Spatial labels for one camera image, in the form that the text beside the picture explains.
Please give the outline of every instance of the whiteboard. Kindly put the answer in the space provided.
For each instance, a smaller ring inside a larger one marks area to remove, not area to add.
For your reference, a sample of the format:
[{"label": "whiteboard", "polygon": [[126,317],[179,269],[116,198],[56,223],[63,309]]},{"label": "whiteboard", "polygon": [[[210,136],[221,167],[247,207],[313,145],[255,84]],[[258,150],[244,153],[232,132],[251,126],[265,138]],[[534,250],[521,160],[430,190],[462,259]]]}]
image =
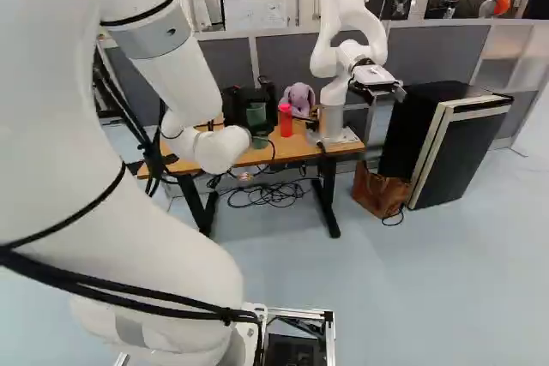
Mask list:
[{"label": "whiteboard", "polygon": [[224,0],[226,30],[288,26],[286,0]]}]

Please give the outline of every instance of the red cup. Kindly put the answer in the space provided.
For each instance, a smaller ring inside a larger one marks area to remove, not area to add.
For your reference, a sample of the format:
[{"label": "red cup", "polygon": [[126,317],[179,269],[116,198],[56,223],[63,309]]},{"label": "red cup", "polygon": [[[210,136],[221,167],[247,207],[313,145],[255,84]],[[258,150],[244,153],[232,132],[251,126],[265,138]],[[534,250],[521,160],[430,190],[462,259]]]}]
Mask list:
[{"label": "red cup", "polygon": [[292,131],[292,105],[289,103],[282,103],[278,106],[278,110],[281,114],[281,136],[290,137],[293,134]]}]

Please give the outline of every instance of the black cabinet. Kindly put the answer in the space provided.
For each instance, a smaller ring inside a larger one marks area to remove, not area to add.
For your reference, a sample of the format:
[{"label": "black cabinet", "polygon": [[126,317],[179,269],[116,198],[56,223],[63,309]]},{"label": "black cabinet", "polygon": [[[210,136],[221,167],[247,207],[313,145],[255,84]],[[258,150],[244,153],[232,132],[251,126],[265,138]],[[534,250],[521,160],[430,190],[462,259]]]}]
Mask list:
[{"label": "black cabinet", "polygon": [[412,209],[459,199],[513,99],[458,81],[406,90],[393,109],[379,173],[412,182]]}]

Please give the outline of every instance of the wooden desk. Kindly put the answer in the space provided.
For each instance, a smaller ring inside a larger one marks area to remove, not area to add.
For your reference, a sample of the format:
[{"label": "wooden desk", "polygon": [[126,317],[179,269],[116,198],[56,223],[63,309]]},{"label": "wooden desk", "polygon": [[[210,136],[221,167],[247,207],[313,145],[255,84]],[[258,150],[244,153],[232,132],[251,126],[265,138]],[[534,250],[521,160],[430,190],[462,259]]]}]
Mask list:
[{"label": "wooden desk", "polygon": [[[330,145],[326,147],[326,153],[323,156],[322,150],[319,147],[313,146],[307,141],[305,137],[305,122],[299,120],[293,121],[293,135],[291,137],[282,137],[277,126],[268,138],[274,143],[276,149],[274,159],[271,145],[259,150],[250,148],[238,159],[238,162],[234,166],[272,165],[321,158],[318,167],[322,174],[323,182],[319,178],[315,178],[311,180],[311,186],[314,189],[323,217],[326,220],[330,236],[339,237],[341,232],[332,209],[337,156],[364,152],[366,150],[364,143],[357,141]],[[163,141],[160,143],[160,149],[164,156],[172,154],[172,151]],[[219,194],[216,191],[211,192],[208,196],[206,207],[204,207],[191,176],[191,173],[201,170],[200,166],[195,162],[180,159],[168,165],[167,168],[172,174],[177,175],[179,186],[189,204],[189,209],[200,232],[209,237],[211,235],[215,206],[219,200]],[[146,165],[143,165],[137,172],[137,178],[147,179],[148,176],[148,168]]]},{"label": "wooden desk", "polygon": [[[276,153],[273,158],[273,148],[268,145],[264,149],[250,148],[245,152],[234,167],[264,165],[264,164],[277,164],[277,163],[290,163],[293,161],[312,159],[322,154],[321,150],[312,146],[305,137],[305,122],[300,120],[293,120],[293,135],[290,137],[282,137],[279,126],[274,128],[274,131],[268,136],[268,138],[274,143]],[[160,143],[160,150],[164,156],[172,154],[170,148],[164,141]],[[362,141],[354,143],[338,143],[330,145],[326,148],[328,155],[342,155],[349,153],[364,152],[365,146]],[[184,173],[196,173],[201,170],[200,166],[192,161],[180,159],[176,163],[168,165],[168,170],[175,174]],[[145,164],[137,172],[138,179],[148,179],[148,169]]]}]

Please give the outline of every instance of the purple plush toy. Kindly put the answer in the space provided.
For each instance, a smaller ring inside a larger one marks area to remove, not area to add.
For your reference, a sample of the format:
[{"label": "purple plush toy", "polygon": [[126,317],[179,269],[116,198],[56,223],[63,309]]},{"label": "purple plush toy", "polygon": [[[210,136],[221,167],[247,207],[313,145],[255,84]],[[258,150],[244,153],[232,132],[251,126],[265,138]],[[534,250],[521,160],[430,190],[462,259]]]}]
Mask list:
[{"label": "purple plush toy", "polygon": [[292,105],[293,116],[307,118],[311,107],[315,105],[315,93],[309,85],[298,82],[286,88],[281,103]]}]

